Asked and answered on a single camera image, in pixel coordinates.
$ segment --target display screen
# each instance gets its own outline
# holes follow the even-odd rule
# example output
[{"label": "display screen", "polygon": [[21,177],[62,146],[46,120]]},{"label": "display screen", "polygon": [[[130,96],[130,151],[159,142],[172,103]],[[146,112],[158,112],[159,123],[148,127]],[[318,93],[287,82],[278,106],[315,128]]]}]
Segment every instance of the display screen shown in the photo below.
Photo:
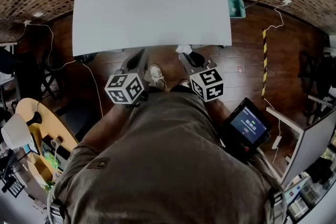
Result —
[{"label": "display screen", "polygon": [[244,108],[231,121],[231,125],[254,144],[266,131],[266,127],[248,108]]}]

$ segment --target sticker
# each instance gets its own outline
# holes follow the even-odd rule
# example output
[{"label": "sticker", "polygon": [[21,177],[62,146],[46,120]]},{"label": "sticker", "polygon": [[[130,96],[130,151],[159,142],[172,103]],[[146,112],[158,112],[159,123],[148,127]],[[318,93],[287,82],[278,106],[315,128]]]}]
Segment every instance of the sticker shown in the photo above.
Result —
[{"label": "sticker", "polygon": [[110,97],[114,101],[114,103],[125,103],[128,102],[126,96],[124,95],[124,92],[121,90],[113,90],[109,91]]},{"label": "sticker", "polygon": [[223,84],[219,84],[219,85],[206,89],[207,100],[211,100],[211,99],[214,99],[214,98],[217,98],[223,95],[223,91],[224,91]]},{"label": "sticker", "polygon": [[108,88],[122,87],[126,81],[127,75],[114,76],[110,81]]},{"label": "sticker", "polygon": [[222,78],[220,77],[216,69],[207,70],[203,73],[200,73],[199,75],[203,80],[204,85],[206,86],[222,81]]},{"label": "sticker", "polygon": [[109,161],[110,158],[94,159],[87,169],[105,169]]},{"label": "sticker", "polygon": [[198,85],[195,81],[191,80],[192,82],[192,87],[193,87],[193,90],[194,92],[197,93],[197,95],[199,95],[199,97],[201,97],[202,99],[204,99],[204,96],[203,96],[203,89],[200,85]]},{"label": "sticker", "polygon": [[141,91],[142,85],[140,84],[138,78],[133,79],[133,81],[126,87],[126,92],[129,94],[132,101]]}]

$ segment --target green object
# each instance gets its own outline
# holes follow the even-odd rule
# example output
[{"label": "green object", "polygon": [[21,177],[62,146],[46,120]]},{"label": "green object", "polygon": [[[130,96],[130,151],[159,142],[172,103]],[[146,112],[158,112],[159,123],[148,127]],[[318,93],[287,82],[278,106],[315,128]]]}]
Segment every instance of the green object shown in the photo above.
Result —
[{"label": "green object", "polygon": [[55,168],[55,169],[58,168],[59,162],[58,162],[57,159],[55,159],[55,157],[53,156],[53,154],[51,152],[45,151],[43,157],[46,158],[46,160],[51,163],[53,168]]},{"label": "green object", "polygon": [[44,186],[44,190],[45,190],[46,192],[49,192],[49,191],[54,187],[55,183],[52,182],[52,181],[48,181],[48,182],[46,182],[46,183],[47,183],[47,185]]},{"label": "green object", "polygon": [[242,19],[246,17],[244,2],[242,0],[227,0],[230,18]]}]

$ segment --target desk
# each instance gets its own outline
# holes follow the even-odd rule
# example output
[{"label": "desk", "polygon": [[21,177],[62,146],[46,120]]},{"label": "desk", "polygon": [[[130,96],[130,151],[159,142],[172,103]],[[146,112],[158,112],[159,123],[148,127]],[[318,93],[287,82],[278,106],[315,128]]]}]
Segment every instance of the desk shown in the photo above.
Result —
[{"label": "desk", "polygon": [[266,111],[299,134],[293,155],[281,178],[281,185],[286,188],[293,178],[305,171],[326,151],[330,139],[334,134],[336,109],[333,109],[319,121],[314,122],[306,128],[302,128],[269,106],[266,107]]},{"label": "desk", "polygon": [[[32,119],[34,113],[37,111],[37,104],[38,101],[32,98],[23,98],[17,104],[15,113],[20,114],[27,122]],[[71,152],[77,146],[77,141],[68,129],[61,123],[59,118],[41,103],[38,105],[38,112],[42,117],[42,123],[34,123],[31,127],[37,129],[42,138],[47,135],[49,135],[52,139],[61,137],[63,140],[62,147]],[[29,157],[33,157],[35,161],[42,161],[51,173],[54,172],[55,169],[42,155],[38,156],[37,154],[31,153]]]},{"label": "desk", "polygon": [[232,45],[227,0],[75,0],[73,11],[73,56],[158,45]]}]

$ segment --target white sneaker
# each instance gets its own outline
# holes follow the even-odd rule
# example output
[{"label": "white sneaker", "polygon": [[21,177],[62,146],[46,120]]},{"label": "white sneaker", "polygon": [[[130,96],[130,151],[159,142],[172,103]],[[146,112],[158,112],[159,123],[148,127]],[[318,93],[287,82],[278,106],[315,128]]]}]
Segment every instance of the white sneaker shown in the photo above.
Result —
[{"label": "white sneaker", "polygon": [[190,83],[186,79],[181,80],[180,85],[190,88]]},{"label": "white sneaker", "polygon": [[164,77],[162,76],[161,68],[158,65],[151,65],[150,73],[155,86],[161,90],[166,90],[167,83],[165,82]]}]

